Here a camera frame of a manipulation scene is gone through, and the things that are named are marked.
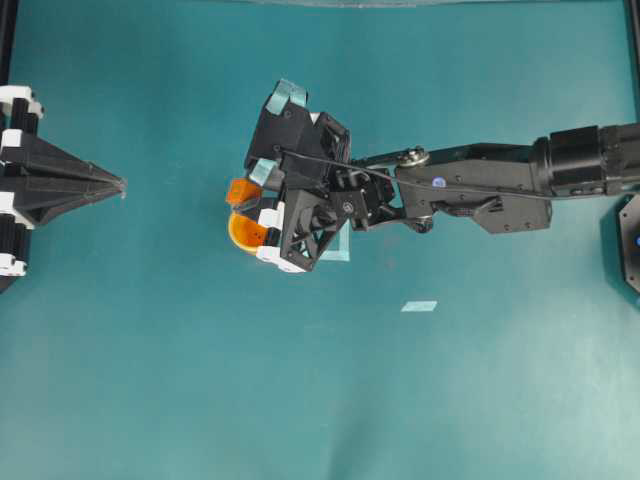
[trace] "orange pad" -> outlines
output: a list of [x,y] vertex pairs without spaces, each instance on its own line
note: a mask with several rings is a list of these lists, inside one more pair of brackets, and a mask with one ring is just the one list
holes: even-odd
[[262,188],[246,178],[234,178],[227,192],[227,203],[232,207],[240,205],[252,198],[262,196]]
[[250,218],[232,213],[229,217],[229,236],[238,248],[255,255],[258,247],[264,245],[267,228]]

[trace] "teal tabletop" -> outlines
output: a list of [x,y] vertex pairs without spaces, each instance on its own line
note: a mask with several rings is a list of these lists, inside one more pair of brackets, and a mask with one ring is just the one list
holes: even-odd
[[351,233],[302,275],[234,248],[224,203],[282,77],[365,156],[630,123],[632,71],[617,0],[22,0],[40,135],[129,188],[37,230],[0,297],[0,478],[639,478],[618,200]]

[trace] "teal tape piece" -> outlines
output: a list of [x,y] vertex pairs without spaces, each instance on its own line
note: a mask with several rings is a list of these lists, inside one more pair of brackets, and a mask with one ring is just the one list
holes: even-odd
[[267,160],[266,158],[260,158],[256,166],[253,167],[253,170],[249,174],[249,179],[254,181],[260,186],[263,186],[267,183],[267,179],[269,178],[269,174],[271,174],[271,170],[276,166],[276,162],[273,160]]
[[320,260],[333,260],[335,262],[348,262],[351,260],[349,253],[349,234],[351,225],[347,222],[338,234],[338,249],[326,250]]
[[437,306],[438,306],[438,302],[436,301],[407,302],[405,306],[402,307],[401,312],[403,313],[433,312]]
[[270,113],[280,115],[289,100],[304,108],[307,106],[307,91],[289,80],[282,79],[271,94],[266,108]]

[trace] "small paper piece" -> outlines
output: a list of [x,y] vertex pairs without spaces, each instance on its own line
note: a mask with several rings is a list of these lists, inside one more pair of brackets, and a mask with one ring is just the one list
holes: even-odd
[[426,302],[407,302],[405,306],[402,307],[401,312],[433,312],[437,306],[438,302],[431,300]]

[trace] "black frame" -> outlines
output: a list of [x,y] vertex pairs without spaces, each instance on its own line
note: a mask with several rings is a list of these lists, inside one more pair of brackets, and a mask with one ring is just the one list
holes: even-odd
[[9,84],[19,0],[0,0],[0,85]]

